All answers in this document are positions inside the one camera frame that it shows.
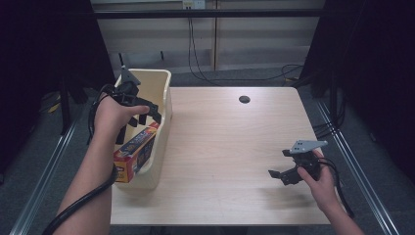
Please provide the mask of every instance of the electrical outlet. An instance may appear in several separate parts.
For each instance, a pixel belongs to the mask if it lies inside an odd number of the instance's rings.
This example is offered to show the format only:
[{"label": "electrical outlet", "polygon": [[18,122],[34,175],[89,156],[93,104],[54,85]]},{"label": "electrical outlet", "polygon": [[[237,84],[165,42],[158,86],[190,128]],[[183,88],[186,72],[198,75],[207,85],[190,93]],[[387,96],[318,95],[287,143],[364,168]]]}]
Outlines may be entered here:
[{"label": "electrical outlet", "polygon": [[205,9],[206,8],[206,1],[195,0],[193,1],[193,9]]},{"label": "electrical outlet", "polygon": [[205,9],[206,8],[206,1],[203,0],[183,0],[183,9],[184,10],[192,10],[192,9]]},{"label": "electrical outlet", "polygon": [[194,9],[193,0],[183,0],[183,10]]}]

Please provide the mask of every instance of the forearm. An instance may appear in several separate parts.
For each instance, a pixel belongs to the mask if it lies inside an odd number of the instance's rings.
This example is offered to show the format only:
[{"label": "forearm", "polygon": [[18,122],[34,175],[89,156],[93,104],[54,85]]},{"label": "forearm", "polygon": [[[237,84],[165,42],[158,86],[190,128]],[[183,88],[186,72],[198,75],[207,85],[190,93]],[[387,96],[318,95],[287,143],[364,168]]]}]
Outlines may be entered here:
[{"label": "forearm", "polygon": [[[96,133],[58,213],[100,186],[111,176],[115,137]],[[57,230],[56,234],[108,234],[111,219],[111,188],[87,203]]]},{"label": "forearm", "polygon": [[340,205],[322,210],[330,220],[338,235],[364,234],[357,224],[347,215]]}]

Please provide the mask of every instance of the wall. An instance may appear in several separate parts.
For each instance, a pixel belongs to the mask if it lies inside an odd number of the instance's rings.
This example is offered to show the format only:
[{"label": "wall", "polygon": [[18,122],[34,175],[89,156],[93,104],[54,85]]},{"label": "wall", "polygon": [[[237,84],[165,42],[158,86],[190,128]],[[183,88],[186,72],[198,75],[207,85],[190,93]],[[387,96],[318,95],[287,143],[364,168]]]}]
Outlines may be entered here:
[{"label": "wall", "polygon": [[[115,0],[93,0],[95,10],[182,9],[181,1],[97,3],[102,1]],[[208,9],[322,9],[324,0],[207,0],[206,5]],[[318,18],[192,19],[192,23],[199,64],[203,71],[212,71],[303,64]],[[115,70],[117,53],[131,67],[189,70],[188,19],[99,20],[99,25]]]}]

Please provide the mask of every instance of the colorful box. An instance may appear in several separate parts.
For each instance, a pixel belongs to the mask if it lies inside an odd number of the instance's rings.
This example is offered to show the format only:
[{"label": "colorful box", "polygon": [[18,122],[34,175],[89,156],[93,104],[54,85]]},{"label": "colorful box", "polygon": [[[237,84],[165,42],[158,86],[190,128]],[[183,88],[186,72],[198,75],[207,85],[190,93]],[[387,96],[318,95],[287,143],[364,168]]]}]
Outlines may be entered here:
[{"label": "colorful box", "polygon": [[153,122],[114,152],[116,182],[128,183],[152,155],[159,125]]}]

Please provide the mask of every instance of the handheld controller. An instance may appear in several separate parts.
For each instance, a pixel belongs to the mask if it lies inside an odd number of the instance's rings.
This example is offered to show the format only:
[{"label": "handheld controller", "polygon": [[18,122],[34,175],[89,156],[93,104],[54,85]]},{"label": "handheld controller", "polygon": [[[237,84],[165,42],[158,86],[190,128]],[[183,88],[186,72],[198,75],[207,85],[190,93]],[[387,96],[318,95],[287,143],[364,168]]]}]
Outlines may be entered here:
[{"label": "handheld controller", "polygon": [[272,178],[279,178],[284,185],[297,184],[302,178],[297,172],[299,166],[303,167],[315,179],[320,178],[320,162],[312,153],[313,149],[327,145],[327,141],[298,140],[290,150],[283,150],[285,157],[292,157],[296,165],[284,172],[268,170]]}]

